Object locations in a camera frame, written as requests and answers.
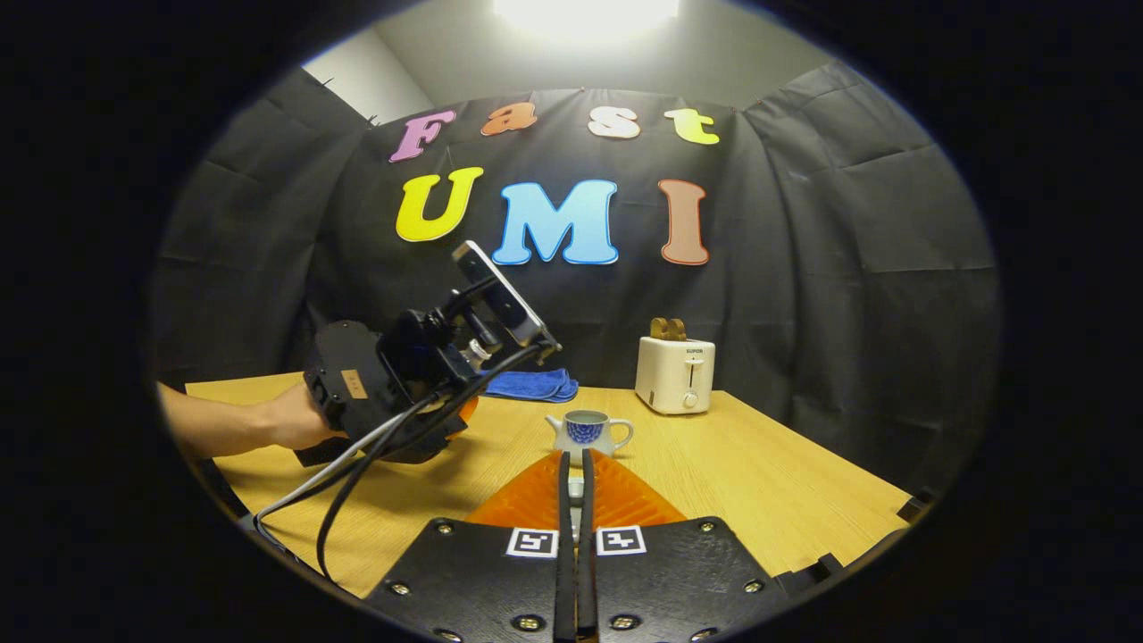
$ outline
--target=white cable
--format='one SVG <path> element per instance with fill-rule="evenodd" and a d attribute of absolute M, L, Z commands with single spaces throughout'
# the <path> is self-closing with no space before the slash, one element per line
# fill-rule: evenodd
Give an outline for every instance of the white cable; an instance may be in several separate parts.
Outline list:
<path fill-rule="evenodd" d="M 408 418 L 410 413 L 413 413 L 413 409 L 409 409 L 408 411 L 405 411 L 405 412 L 402 412 L 402 413 L 400 413 L 398 416 L 393 416 L 387 421 L 385 421 L 383 425 L 381 425 L 376 429 L 369 432 L 369 434 L 367 436 L 365 436 L 363 439 L 361 439 L 361 440 L 357 441 L 355 443 L 353 443 L 353 447 L 346 449 L 345 453 L 342 453 L 341 456 L 337 457 L 336 460 L 334 460 L 333 463 L 330 463 L 329 465 L 327 465 L 325 469 L 318 472 L 318 475 L 315 475 L 312 479 L 310 479 L 309 481 L 304 482 L 302 484 L 302 487 L 299 487 L 299 488 L 295 489 L 294 491 L 289 492 L 289 495 L 286 496 L 285 498 L 282 498 L 281 500 L 279 500 L 279 501 L 274 503 L 273 505 L 270 505 L 265 509 L 258 512 L 258 515 L 255 516 L 255 519 L 254 519 L 255 523 L 262 522 L 262 520 L 265 519 L 269 514 L 271 514 L 273 512 L 277 512 L 278 509 L 281 509 L 282 507 L 285 507 L 286 505 L 288 505 L 291 500 L 294 500 L 298 496 L 302 496 L 306 491 L 310 491 L 311 489 L 313 489 L 314 487 L 317 487 L 318 483 L 320 483 L 321 481 L 328 479 L 334 472 L 336 472 L 337 469 L 339 469 L 341 466 L 343 464 L 345 464 L 346 460 L 349 460 L 350 458 L 353 458 L 353 456 L 358 451 L 365 449 L 366 447 L 369 445 L 369 443 L 371 443 L 373 441 L 375 441 L 378 437 L 383 436 L 385 434 L 385 432 L 389 431 L 390 427 L 392 427 L 394 425 L 400 425 L 401 423 L 403 423 L 405 419 Z"/>

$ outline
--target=human arm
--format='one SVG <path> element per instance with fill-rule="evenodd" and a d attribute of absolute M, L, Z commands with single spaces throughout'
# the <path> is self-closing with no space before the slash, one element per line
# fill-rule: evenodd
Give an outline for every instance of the human arm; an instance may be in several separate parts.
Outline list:
<path fill-rule="evenodd" d="M 158 388 L 171 433 L 197 458 L 234 456 L 274 444 L 307 449 L 345 437 L 330 431 L 302 384 L 248 407 L 190 397 L 161 384 Z"/>

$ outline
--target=letter a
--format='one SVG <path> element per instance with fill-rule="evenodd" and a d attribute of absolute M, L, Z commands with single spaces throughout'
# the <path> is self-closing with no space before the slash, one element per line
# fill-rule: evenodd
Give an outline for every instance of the letter a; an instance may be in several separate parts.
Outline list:
<path fill-rule="evenodd" d="M 480 128 L 485 136 L 495 136 L 509 129 L 523 129 L 536 122 L 536 105 L 531 103 L 513 103 L 504 105 L 488 114 L 488 122 Z"/>

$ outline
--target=label sticker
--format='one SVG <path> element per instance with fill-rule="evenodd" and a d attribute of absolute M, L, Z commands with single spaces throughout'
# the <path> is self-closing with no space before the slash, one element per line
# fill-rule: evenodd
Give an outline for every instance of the label sticker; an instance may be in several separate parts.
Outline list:
<path fill-rule="evenodd" d="M 624 556 L 626 554 L 646 554 L 642 530 L 639 525 L 630 528 L 600 528 L 596 532 L 597 556 Z"/>
<path fill-rule="evenodd" d="M 554 558 L 559 549 L 559 535 L 555 530 L 515 528 L 505 554 L 523 558 Z"/>
<path fill-rule="evenodd" d="M 357 375 L 357 369 L 342 371 L 342 379 L 345 380 L 345 387 L 350 389 L 350 397 L 369 400 L 368 394 L 365 393 L 365 386 L 361 384 L 361 376 Z"/>

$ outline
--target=smartphone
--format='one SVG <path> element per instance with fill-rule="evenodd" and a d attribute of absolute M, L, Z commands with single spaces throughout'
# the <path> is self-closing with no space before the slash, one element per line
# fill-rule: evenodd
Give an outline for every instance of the smartphone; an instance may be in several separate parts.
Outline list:
<path fill-rule="evenodd" d="M 537 338 L 546 337 L 554 344 L 554 338 L 547 332 L 539 315 L 536 314 L 515 288 L 501 274 L 488 255 L 472 241 L 464 241 L 453 250 L 453 260 L 461 268 L 469 282 L 475 283 L 489 275 L 496 278 L 496 283 L 483 291 L 485 303 L 493 314 L 507 330 L 515 344 L 526 347 Z"/>

